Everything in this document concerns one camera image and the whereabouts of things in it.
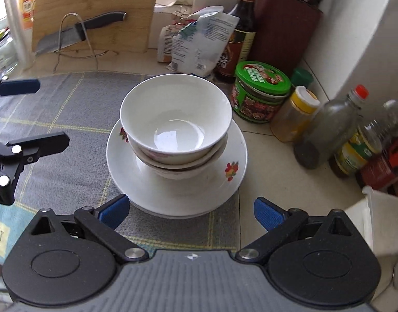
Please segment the green lid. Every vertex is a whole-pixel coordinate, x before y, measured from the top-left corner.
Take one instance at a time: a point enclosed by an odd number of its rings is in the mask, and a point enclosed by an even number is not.
[[[257,61],[238,63],[235,75],[249,86],[270,95],[285,95],[290,91],[289,78],[277,68]]]
[[[308,88],[309,85],[313,82],[313,76],[311,73],[303,68],[296,68],[293,70],[293,74],[290,80],[295,87],[303,86]]]

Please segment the knife handle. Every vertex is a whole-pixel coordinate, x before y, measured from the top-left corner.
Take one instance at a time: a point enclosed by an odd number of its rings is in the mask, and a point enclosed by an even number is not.
[[[111,11],[109,13],[104,13],[88,20],[85,20],[83,24],[86,29],[96,29],[108,26],[114,22],[124,21],[127,16],[127,13],[123,11]],[[85,40],[85,33],[82,30],[82,25],[80,22],[75,23],[75,28],[81,38],[81,41]]]

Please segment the blue gripper pad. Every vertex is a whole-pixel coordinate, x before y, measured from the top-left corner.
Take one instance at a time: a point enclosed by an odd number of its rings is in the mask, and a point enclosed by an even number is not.
[[[34,94],[40,89],[37,79],[12,80],[0,83],[0,96]]]
[[[254,216],[267,231],[270,231],[284,222],[287,211],[269,202],[264,197],[258,197],[254,201]]]
[[[96,211],[98,211],[98,220],[115,230],[127,218],[130,212],[130,200],[126,195],[120,195],[100,206]]]

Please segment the stacked bowls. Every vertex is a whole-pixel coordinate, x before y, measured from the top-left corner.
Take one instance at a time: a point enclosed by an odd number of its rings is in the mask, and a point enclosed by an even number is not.
[[[230,103],[213,83],[184,74],[156,76],[124,98],[120,120],[136,156],[169,179],[198,175],[223,153]]]

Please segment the kitchen counter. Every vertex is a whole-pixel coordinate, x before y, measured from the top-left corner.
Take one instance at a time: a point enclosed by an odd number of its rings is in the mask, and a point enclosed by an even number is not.
[[[79,52],[80,56],[89,52]],[[99,70],[146,75],[169,74],[165,63],[156,62],[157,52],[144,54],[108,52],[98,57]],[[42,77],[53,73],[57,57],[45,54],[36,59],[32,68],[22,77]],[[95,70],[93,58],[72,59],[61,57],[56,74]],[[248,147],[248,169],[239,188],[240,244],[246,246],[266,231],[254,218],[254,199],[263,196],[278,206],[298,207],[313,216],[325,216],[333,208],[345,209],[363,198],[354,178],[337,178],[328,164],[316,170],[306,170],[295,160],[291,144],[283,144],[272,135],[268,124],[253,124],[234,114]],[[383,268],[383,277],[377,293],[391,278],[392,267]]]

